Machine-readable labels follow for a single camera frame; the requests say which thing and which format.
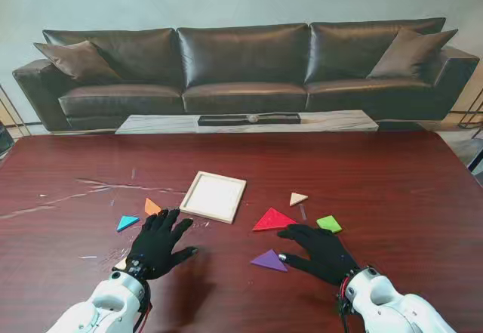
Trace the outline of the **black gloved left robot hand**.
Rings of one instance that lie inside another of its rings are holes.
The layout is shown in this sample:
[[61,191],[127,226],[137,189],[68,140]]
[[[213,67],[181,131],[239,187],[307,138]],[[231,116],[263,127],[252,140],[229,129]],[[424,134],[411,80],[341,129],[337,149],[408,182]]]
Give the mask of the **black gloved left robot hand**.
[[157,279],[197,253],[198,249],[192,246],[174,252],[193,223],[191,218],[178,223],[179,214],[179,208],[165,209],[146,219],[126,257],[126,273],[138,280]]

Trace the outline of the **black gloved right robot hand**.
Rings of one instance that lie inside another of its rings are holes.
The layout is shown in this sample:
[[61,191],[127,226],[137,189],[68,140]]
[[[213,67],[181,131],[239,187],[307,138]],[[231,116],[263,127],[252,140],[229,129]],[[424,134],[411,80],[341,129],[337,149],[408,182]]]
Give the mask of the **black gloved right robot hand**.
[[306,250],[308,259],[281,253],[278,259],[331,285],[339,286],[350,274],[360,270],[352,255],[330,230],[290,224],[277,233],[282,239],[295,241]]

